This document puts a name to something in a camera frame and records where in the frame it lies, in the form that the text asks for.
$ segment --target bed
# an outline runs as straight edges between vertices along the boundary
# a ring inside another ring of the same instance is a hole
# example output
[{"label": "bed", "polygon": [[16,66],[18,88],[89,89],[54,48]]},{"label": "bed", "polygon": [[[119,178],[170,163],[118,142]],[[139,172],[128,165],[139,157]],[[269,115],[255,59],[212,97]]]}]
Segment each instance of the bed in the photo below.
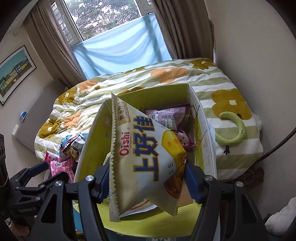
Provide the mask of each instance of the bed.
[{"label": "bed", "polygon": [[209,124],[225,139],[236,137],[238,128],[231,120],[220,119],[219,114],[231,111],[243,120],[247,137],[239,145],[230,146],[228,155],[224,146],[217,142],[214,144],[218,179],[229,180],[243,174],[262,156],[259,128],[235,85],[210,59],[205,58],[170,60],[79,83],[55,100],[48,120],[35,138],[37,158],[43,161],[46,151],[57,153],[67,135],[88,133],[101,104],[111,97],[111,93],[177,83],[191,84]]}]

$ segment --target tree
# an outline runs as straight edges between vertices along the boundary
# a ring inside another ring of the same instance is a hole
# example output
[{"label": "tree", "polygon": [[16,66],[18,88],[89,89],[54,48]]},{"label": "tree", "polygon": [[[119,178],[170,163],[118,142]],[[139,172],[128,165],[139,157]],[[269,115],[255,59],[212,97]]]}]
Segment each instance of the tree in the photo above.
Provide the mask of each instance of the tree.
[{"label": "tree", "polygon": [[66,0],[84,39],[140,17],[134,0]]}]

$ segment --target sky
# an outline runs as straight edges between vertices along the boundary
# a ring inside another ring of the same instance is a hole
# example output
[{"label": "sky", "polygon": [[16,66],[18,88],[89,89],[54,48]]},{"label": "sky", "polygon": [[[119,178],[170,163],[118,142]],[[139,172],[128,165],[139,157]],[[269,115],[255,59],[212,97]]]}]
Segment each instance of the sky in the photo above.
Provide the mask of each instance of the sky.
[{"label": "sky", "polygon": [[13,66],[21,62],[26,58],[25,52],[22,50],[19,53],[17,53],[15,56],[13,56],[9,61],[7,61],[1,68],[0,68],[0,79],[6,75],[8,75],[12,69]]}]

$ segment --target window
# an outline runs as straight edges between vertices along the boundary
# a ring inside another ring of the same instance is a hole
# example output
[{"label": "window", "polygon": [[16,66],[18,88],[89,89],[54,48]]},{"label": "window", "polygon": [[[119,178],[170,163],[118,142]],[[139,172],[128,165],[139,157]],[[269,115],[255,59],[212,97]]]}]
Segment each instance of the window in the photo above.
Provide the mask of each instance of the window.
[{"label": "window", "polygon": [[52,9],[71,46],[153,13],[150,0],[55,0]]}]

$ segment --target framed picture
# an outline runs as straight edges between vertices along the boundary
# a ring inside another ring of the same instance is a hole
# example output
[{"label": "framed picture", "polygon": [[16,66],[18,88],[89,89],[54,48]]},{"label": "framed picture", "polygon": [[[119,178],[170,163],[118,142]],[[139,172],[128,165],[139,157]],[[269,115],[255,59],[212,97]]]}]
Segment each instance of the framed picture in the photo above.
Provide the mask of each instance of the framed picture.
[{"label": "framed picture", "polygon": [[0,103],[7,101],[18,85],[36,69],[25,45],[0,64]]}]

